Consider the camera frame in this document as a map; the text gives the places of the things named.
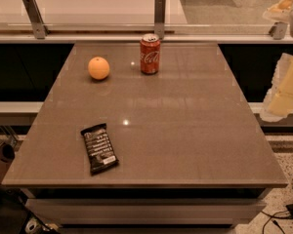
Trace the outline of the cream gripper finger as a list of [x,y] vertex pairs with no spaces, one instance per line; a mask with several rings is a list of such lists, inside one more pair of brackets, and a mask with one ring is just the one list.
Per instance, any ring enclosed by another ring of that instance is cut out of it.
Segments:
[[293,0],[280,0],[268,7],[264,13],[263,18],[275,22],[288,23],[290,21],[290,12],[293,5]]
[[272,86],[263,100],[260,118],[278,122],[293,112],[293,56],[283,53],[276,64]]

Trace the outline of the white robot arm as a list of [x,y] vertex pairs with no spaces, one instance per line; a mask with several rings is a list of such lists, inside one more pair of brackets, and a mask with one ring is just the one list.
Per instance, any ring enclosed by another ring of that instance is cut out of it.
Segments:
[[[280,0],[267,8],[263,17],[289,25],[293,37],[293,0]],[[272,77],[272,86],[263,100],[260,118],[277,122],[293,112],[293,56],[283,53]]]

